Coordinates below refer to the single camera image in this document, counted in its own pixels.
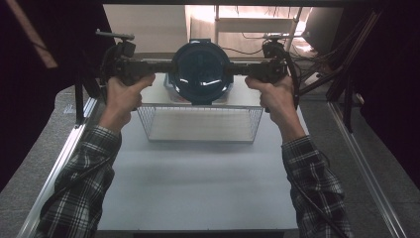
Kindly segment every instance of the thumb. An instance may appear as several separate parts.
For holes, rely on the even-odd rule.
[[[249,77],[249,76],[245,78],[245,83],[247,84],[248,88],[256,89],[256,90],[259,90],[259,91],[263,91],[263,89],[265,87],[264,82],[261,82],[258,79],[253,78],[253,77]]]
[[[152,83],[155,81],[155,74],[150,74],[147,76],[142,77],[138,82],[132,85],[132,87],[136,90],[141,92],[143,89],[147,88],[148,86],[152,86]]]

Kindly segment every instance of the metal frame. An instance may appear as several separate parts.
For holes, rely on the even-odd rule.
[[[341,113],[337,102],[329,102],[328,106],[392,237],[407,237],[392,204],[386,198],[386,195],[374,176],[358,141],[352,133],[349,133],[349,131],[346,130],[346,125],[342,122],[343,114]]]
[[[379,0],[101,0],[103,4],[130,5],[232,5],[232,6],[286,6],[286,7],[346,7],[374,6]]]
[[[29,212],[19,234],[18,238],[28,238],[33,237],[35,235],[35,230],[40,222],[40,212],[44,205],[44,203],[49,199],[49,197],[53,194],[53,186],[55,179],[57,178],[61,168],[67,163],[70,159],[72,153],[74,152],[77,144],[85,131],[89,119],[93,117],[95,114],[96,109],[98,108],[98,101],[94,98],[89,98],[86,102],[84,107],[84,120],[81,121],[79,126],[75,126],[71,131],[70,135],[67,138],[67,141],[64,144],[56,162],[50,172],[49,177],[47,178],[46,182],[44,183],[43,188],[41,189],[40,194],[37,197],[34,205],[32,206],[31,211]]]

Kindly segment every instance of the black wire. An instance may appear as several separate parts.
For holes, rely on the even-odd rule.
[[[261,49],[261,50],[259,50],[259,51],[257,51],[257,52],[254,52],[254,53],[244,53],[244,52],[240,52],[240,51],[237,51],[237,50],[235,50],[235,49],[230,49],[230,48],[222,48],[222,47],[220,47],[221,49],[223,49],[223,50],[227,50],[227,51],[232,51],[232,52],[237,52],[237,53],[240,53],[240,54],[244,54],[244,55],[255,55],[255,54],[257,54],[257,53],[259,53],[259,52],[261,52],[263,49]]]
[[[260,39],[264,39],[264,38],[250,38],[250,37],[246,37],[244,33],[242,33],[242,36],[243,36],[245,39],[253,39],[253,40],[260,40]]]

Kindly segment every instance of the metal wire cage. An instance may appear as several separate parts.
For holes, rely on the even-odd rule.
[[[252,143],[260,107],[143,105],[138,108],[149,141]]]

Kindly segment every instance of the flannel shirt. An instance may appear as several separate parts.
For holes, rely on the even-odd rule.
[[[339,179],[330,171],[309,136],[281,146],[287,178],[295,182],[311,200],[348,237],[353,237],[343,202],[344,191]],[[292,186],[291,200],[296,210],[300,237],[340,237],[302,194]]]
[[[58,175],[54,188],[60,190],[77,179],[87,169],[109,163],[84,178],[52,205],[45,204],[44,213],[36,230],[37,238],[45,237],[93,237],[102,214],[102,203],[114,177],[112,164],[119,150],[119,138],[111,131],[95,127],[86,133],[80,148]],[[326,168],[325,163],[309,137],[282,146],[283,162],[295,180],[335,223],[353,237],[346,218],[344,193],[338,179]],[[335,237],[325,221],[306,204],[294,188],[291,190],[296,209],[297,224],[301,237]]]

